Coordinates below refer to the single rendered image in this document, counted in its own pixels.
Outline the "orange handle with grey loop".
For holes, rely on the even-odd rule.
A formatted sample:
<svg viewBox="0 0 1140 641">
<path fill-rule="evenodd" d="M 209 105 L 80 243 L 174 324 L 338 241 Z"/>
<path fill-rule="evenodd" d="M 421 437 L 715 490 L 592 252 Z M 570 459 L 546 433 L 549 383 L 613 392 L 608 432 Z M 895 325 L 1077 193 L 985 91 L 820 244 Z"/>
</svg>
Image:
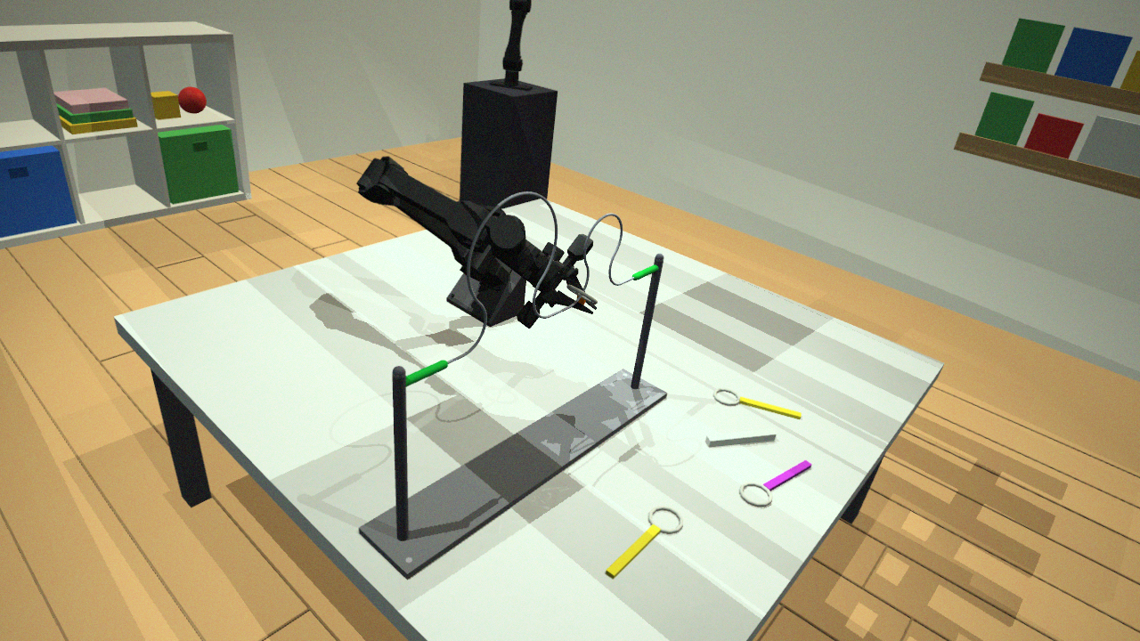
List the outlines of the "orange handle with grey loop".
<svg viewBox="0 0 1140 641">
<path fill-rule="evenodd" d="M 579 300 L 578 303 L 585 305 L 586 301 L 588 301 L 588 303 L 592 303 L 592 305 L 597 305 L 598 303 L 598 301 L 596 301 L 595 297 L 587 295 L 587 293 L 583 292 L 583 289 L 576 289 L 576 287 L 573 287 L 573 285 L 567 285 L 565 289 L 570 289 L 570 291 L 573 292 L 575 295 L 577 295 L 577 297 L 583 295 L 581 300 Z M 577 299 L 577 297 L 575 299 Z"/>
</svg>

